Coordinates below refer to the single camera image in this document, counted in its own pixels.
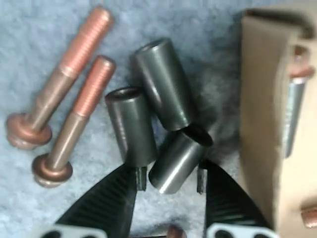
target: dark gray cylinder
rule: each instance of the dark gray cylinder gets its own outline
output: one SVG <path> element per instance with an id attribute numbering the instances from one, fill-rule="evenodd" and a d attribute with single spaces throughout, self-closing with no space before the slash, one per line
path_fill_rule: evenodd
<path id="1" fill-rule="evenodd" d="M 151 115 L 142 89 L 120 88 L 108 93 L 105 101 L 124 163 L 144 167 L 156 160 Z"/>
<path id="2" fill-rule="evenodd" d="M 163 38 L 140 48 L 132 63 L 163 127 L 169 131 L 187 127 L 196 107 L 171 40 Z"/>
<path id="3" fill-rule="evenodd" d="M 149 173 L 151 184 L 160 193 L 176 193 L 212 144 L 210 135 L 196 124 L 176 132 L 162 145 Z"/>

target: copper bolt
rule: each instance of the copper bolt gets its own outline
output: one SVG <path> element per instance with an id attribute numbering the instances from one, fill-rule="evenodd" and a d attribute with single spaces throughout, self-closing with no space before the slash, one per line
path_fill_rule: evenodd
<path id="1" fill-rule="evenodd" d="M 11 145 L 32 150 L 49 142 L 52 131 L 48 121 L 91 58 L 112 22 L 109 11 L 101 6 L 97 6 L 90 13 L 53 70 L 43 90 L 36 97 L 31 111 L 27 114 L 11 114 L 8 117 L 7 138 Z"/>
<path id="2" fill-rule="evenodd" d="M 183 229 L 180 229 L 176 226 L 170 226 L 167 231 L 166 236 L 160 237 L 142 237 L 142 238 L 186 238 L 186 233 Z"/>
<path id="3" fill-rule="evenodd" d="M 305 227 L 317 228 L 317 207 L 302 210 L 302 219 Z"/>
<path id="4" fill-rule="evenodd" d="M 51 153 L 36 157 L 32 163 L 32 173 L 38 184 L 56 187 L 72 176 L 68 159 L 114 71 L 115 63 L 111 59 L 96 58 Z"/>

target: gray fabric surface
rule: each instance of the gray fabric surface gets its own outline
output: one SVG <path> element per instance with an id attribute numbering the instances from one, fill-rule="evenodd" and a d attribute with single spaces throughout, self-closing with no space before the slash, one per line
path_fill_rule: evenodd
<path id="1" fill-rule="evenodd" d="M 215 121 L 210 131 L 216 145 L 209 151 L 209 158 L 235 176 L 241 10 L 275 2 L 0 0 L 0 237 L 25 237 L 34 226 L 53 223 L 86 190 L 121 164 L 110 119 L 101 101 L 71 156 L 71 180 L 48 190 L 32 178 L 33 158 L 52 148 L 89 67 L 54 113 L 50 121 L 53 139 L 49 144 L 34 151 L 21 151 L 11 147 L 5 138 L 7 115 L 31 108 L 93 6 L 102 3 L 115 16 L 115 25 L 97 52 L 117 62 L 105 93 L 134 85 L 128 61 L 134 50 L 159 37 L 170 37 L 189 75 L 200 110 L 205 112 L 204 120 L 209 124 Z M 160 143 L 165 131 L 157 121 L 154 129 Z M 204 202 L 204 195 L 196 193 L 195 173 L 175 195 L 160 195 L 148 183 L 147 191 L 137 195 L 131 234 L 164 234 L 172 222 L 184 228 L 189 238 L 201 237 Z"/>

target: threaded shank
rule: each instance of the threaded shank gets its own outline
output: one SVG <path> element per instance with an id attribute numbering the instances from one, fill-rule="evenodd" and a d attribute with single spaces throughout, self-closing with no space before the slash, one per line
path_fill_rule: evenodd
<path id="1" fill-rule="evenodd" d="M 70 43 L 60 61 L 60 67 L 78 75 L 113 23 L 109 11 L 97 6 L 90 13 L 79 33 Z"/>
<path id="2" fill-rule="evenodd" d="M 305 227 L 317 228 L 317 207 L 302 211 L 302 218 Z"/>
<path id="3" fill-rule="evenodd" d="M 114 71 L 114 61 L 104 56 L 96 58 L 86 82 L 78 94 L 73 108 L 75 113 L 85 117 L 89 117 L 93 113 Z"/>

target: cardboard box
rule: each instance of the cardboard box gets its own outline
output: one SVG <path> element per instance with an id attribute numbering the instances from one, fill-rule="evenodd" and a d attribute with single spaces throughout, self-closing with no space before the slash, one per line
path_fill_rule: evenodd
<path id="1" fill-rule="evenodd" d="M 308 213 L 306 226 L 302 216 L 305 209 L 317 207 L 314 67 L 316 4 L 246 10 L 242 19 L 240 181 L 282 238 L 317 238 L 317 228 L 308 228 L 314 222 L 317 225 L 317 211 Z M 301 79 L 307 80 L 302 96 L 294 92 L 293 84 Z"/>

